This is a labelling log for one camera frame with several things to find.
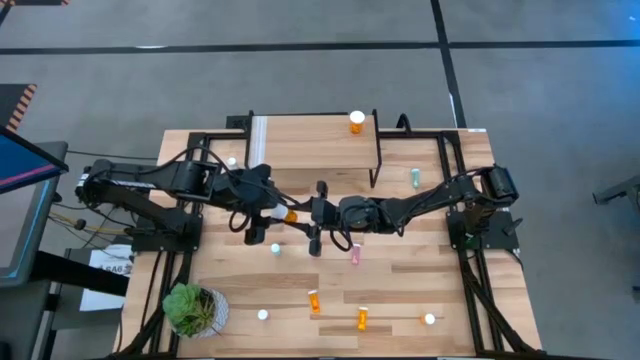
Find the wooden tabletop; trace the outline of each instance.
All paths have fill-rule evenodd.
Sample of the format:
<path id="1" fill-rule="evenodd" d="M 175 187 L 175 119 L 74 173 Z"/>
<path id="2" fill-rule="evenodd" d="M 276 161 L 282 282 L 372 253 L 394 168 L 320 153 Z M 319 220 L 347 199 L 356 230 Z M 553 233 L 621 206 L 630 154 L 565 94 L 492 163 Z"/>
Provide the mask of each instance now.
<path id="1" fill-rule="evenodd" d="M 373 116 L 360 134 L 349 115 L 254 116 L 249 164 L 273 169 L 374 169 L 378 165 Z"/>
<path id="2" fill-rule="evenodd" d="M 165 132 L 158 163 L 183 150 L 188 134 L 188 130 Z M 460 137 L 467 168 L 493 164 L 487 133 L 460 130 Z M 212 144 L 212 150 L 223 159 L 243 159 L 245 146 L 242 140 L 221 140 Z M 306 200 L 315 195 L 316 181 L 323 179 L 329 186 L 329 200 L 337 203 L 353 194 L 406 197 L 443 180 L 435 140 L 382 140 L 381 146 L 383 165 L 375 189 L 369 187 L 366 172 L 343 170 L 276 171 L 276 186 Z M 411 187 L 412 168 L 421 169 L 418 190 Z M 175 204 L 164 193 L 154 193 L 152 199 L 164 206 Z M 474 354 L 457 254 L 449 246 L 444 211 L 414 219 L 403 238 L 354 234 L 354 241 L 362 244 L 357 266 L 351 264 L 348 253 L 332 245 L 328 234 L 322 237 L 322 257 L 313 258 L 307 253 L 308 240 L 297 230 L 274 226 L 264 244 L 249 247 L 243 244 L 243 234 L 228 230 L 228 213 L 205 207 L 204 216 L 190 281 L 227 297 L 229 321 L 222 336 L 182 339 L 179 357 Z M 301 217 L 302 221 L 309 219 L 307 214 Z M 271 254 L 273 243 L 281 245 L 280 257 Z M 505 251 L 485 254 L 496 305 L 522 338 L 539 348 L 520 266 Z M 155 258 L 156 253 L 144 253 L 135 260 L 123 310 L 125 345 L 140 328 Z M 178 257 L 174 274 L 180 263 Z M 163 264 L 161 259 L 151 309 L 157 301 Z M 319 314 L 312 314 L 309 307 L 307 291 L 312 289 L 318 289 Z M 366 332 L 356 329 L 359 306 L 369 308 Z M 482 306 L 478 308 L 485 347 L 491 348 L 486 314 Z M 267 321 L 258 320 L 260 309 L 269 311 Z M 434 325 L 420 323 L 419 317 L 426 313 L 435 315 Z M 170 331 L 166 320 L 163 331 L 160 349 L 166 350 Z"/>

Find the computer monitor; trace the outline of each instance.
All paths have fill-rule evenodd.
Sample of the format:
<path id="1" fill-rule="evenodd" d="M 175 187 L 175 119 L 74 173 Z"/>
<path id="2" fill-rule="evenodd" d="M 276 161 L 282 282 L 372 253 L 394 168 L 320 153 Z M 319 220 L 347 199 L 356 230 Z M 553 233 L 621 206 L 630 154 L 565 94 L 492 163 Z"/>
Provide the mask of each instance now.
<path id="1" fill-rule="evenodd" d="M 46 180 L 69 167 L 17 134 L 0 128 L 0 194 Z"/>

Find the white paper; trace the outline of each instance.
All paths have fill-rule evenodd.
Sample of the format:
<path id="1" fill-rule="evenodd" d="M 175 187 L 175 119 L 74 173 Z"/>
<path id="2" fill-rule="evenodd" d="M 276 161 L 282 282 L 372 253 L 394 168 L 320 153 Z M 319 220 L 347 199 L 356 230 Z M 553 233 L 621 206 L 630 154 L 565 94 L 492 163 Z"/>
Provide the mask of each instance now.
<path id="1" fill-rule="evenodd" d="M 131 245 L 109 245 L 104 252 L 91 251 L 89 266 L 129 277 L 133 263 L 129 260 Z M 124 305 L 124 297 L 84 289 L 80 311 L 118 309 Z"/>

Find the wooden table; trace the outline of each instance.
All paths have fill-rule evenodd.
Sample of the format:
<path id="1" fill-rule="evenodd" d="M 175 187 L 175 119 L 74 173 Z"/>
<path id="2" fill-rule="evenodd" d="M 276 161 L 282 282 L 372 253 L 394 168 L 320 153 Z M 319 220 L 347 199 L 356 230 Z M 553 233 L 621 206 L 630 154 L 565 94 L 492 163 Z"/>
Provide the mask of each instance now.
<path id="1" fill-rule="evenodd" d="M 166 131 L 158 163 L 183 150 L 188 135 L 188 130 Z M 467 168 L 493 164 L 486 132 L 460 130 L 460 138 Z M 323 179 L 333 203 L 353 194 L 406 197 L 443 180 L 435 140 L 382 140 L 381 147 L 383 166 L 375 189 L 369 187 L 366 173 L 344 170 L 276 170 L 273 178 L 280 190 L 299 200 L 315 195 L 316 181 Z M 246 143 L 220 140 L 211 148 L 223 159 L 244 159 Z M 412 168 L 422 171 L 418 190 L 411 187 Z M 164 206 L 175 204 L 164 193 L 154 193 L 152 199 Z M 193 256 L 190 281 L 221 291 L 231 313 L 222 336 L 182 339 L 179 357 L 474 354 L 457 254 L 449 246 L 444 210 L 414 219 L 403 238 L 354 234 L 354 241 L 362 244 L 358 266 L 351 264 L 348 253 L 332 245 L 328 234 L 323 234 L 322 257 L 312 258 L 307 253 L 308 240 L 297 230 L 274 226 L 268 230 L 264 244 L 248 247 L 243 244 L 242 233 L 228 230 L 228 213 L 211 207 L 205 207 L 203 213 L 204 232 L 201 247 Z M 308 220 L 307 215 L 302 214 L 301 220 Z M 280 257 L 271 254 L 273 243 L 281 245 Z M 485 254 L 496 305 L 522 338 L 539 348 L 520 266 L 505 251 L 489 250 Z M 155 258 L 156 253 L 145 253 L 135 260 L 123 310 L 125 345 L 140 328 Z M 180 263 L 178 258 L 174 274 Z M 157 303 L 163 264 L 161 259 L 151 309 Z M 317 315 L 309 308 L 307 291 L 311 289 L 319 293 L 321 313 Z M 359 306 L 369 307 L 364 333 L 356 329 Z M 259 309 L 269 310 L 270 319 L 259 321 Z M 419 316 L 425 313 L 436 316 L 434 325 L 427 327 L 419 322 Z M 485 347 L 491 348 L 488 321 L 481 306 L 479 314 Z M 168 349 L 168 328 L 165 320 L 161 351 Z"/>

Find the orange object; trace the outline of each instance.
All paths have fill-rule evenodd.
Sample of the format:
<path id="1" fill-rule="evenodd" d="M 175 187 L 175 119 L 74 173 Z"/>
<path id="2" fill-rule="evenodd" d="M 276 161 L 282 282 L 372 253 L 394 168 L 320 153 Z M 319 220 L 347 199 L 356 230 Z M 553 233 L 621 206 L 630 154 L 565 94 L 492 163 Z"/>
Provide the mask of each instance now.
<path id="1" fill-rule="evenodd" d="M 349 128 L 351 129 L 352 134 L 357 135 L 362 132 L 362 128 L 364 127 L 364 119 L 365 116 L 362 111 L 354 111 L 349 114 L 349 121 L 351 121 Z"/>
<path id="2" fill-rule="evenodd" d="M 311 311 L 320 312 L 320 302 L 318 301 L 318 290 L 309 291 L 309 301 L 311 301 Z"/>
<path id="3" fill-rule="evenodd" d="M 284 221 L 286 222 L 296 222 L 298 221 L 298 214 L 295 211 L 289 210 L 287 211 L 287 215 L 284 217 Z"/>
<path id="4" fill-rule="evenodd" d="M 361 306 L 358 310 L 358 330 L 365 331 L 367 330 L 367 313 L 369 312 L 369 308 Z"/>

